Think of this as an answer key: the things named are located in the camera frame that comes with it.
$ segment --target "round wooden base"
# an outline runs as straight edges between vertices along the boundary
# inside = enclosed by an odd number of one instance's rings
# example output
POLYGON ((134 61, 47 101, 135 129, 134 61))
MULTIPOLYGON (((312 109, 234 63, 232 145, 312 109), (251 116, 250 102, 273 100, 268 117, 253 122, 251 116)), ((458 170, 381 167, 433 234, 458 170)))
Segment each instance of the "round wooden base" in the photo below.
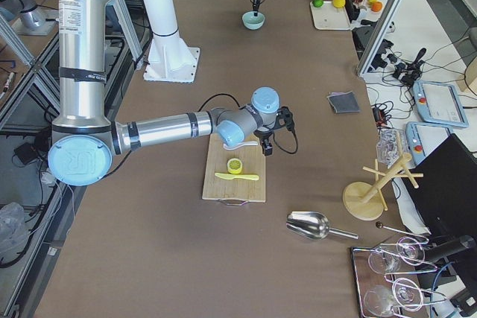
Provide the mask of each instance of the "round wooden base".
POLYGON ((366 182, 352 182, 343 191, 344 206, 352 216, 360 220, 375 220, 384 211, 384 206, 377 192, 367 203, 361 202, 361 199, 371 187, 372 185, 366 182))

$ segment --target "metal scoop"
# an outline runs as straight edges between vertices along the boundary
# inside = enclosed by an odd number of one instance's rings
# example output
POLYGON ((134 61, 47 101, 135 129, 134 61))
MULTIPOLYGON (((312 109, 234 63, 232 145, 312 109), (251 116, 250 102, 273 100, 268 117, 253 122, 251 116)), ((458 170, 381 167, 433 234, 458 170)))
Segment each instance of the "metal scoop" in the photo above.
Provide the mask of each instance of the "metal scoop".
POLYGON ((359 239, 352 232, 329 227, 328 218, 320 212, 292 212, 286 220, 286 227, 306 238, 320 240, 328 234, 340 235, 346 238, 359 239))

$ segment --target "label on robot arm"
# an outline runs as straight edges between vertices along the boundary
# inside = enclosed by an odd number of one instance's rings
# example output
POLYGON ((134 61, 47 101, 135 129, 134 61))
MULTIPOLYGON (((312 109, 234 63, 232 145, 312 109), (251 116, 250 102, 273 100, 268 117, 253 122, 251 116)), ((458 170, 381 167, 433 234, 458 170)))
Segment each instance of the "label on robot arm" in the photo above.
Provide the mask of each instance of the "label on robot arm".
POLYGON ((84 24, 83 14, 81 1, 60 0, 58 12, 60 34, 81 35, 84 24))

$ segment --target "blue cable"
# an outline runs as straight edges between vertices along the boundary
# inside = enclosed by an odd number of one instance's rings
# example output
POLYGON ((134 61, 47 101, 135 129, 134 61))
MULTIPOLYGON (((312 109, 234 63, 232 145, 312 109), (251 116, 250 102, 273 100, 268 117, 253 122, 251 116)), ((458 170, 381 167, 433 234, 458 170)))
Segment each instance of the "blue cable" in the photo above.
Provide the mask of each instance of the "blue cable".
MULTIPOLYGON (((450 266, 451 264, 453 264, 454 262, 449 262, 445 265, 443 265, 440 270, 438 270, 438 272, 435 274, 435 277, 434 277, 434 281, 432 282, 432 292, 435 291, 435 288, 437 286, 437 280, 439 279, 439 276, 441 275, 441 273, 448 267, 450 266)), ((434 311, 432 310, 432 305, 429 306, 429 318, 433 318, 434 317, 434 311)))

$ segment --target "wooden cutting board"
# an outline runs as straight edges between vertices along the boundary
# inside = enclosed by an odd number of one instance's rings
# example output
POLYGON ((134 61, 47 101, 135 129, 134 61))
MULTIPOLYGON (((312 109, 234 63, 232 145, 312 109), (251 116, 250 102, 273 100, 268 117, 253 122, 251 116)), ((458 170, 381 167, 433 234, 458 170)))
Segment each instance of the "wooden cutting board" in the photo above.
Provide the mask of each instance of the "wooden cutting board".
MULTIPOLYGON (((245 141, 259 140, 251 135, 245 141)), ((265 156, 262 154, 262 147, 255 145, 225 150, 219 135, 212 134, 209 140, 202 199, 265 202, 265 156), (242 161, 242 174, 257 174, 260 179, 253 181, 217 178, 215 172, 227 173, 227 161, 231 158, 239 158, 242 161)))

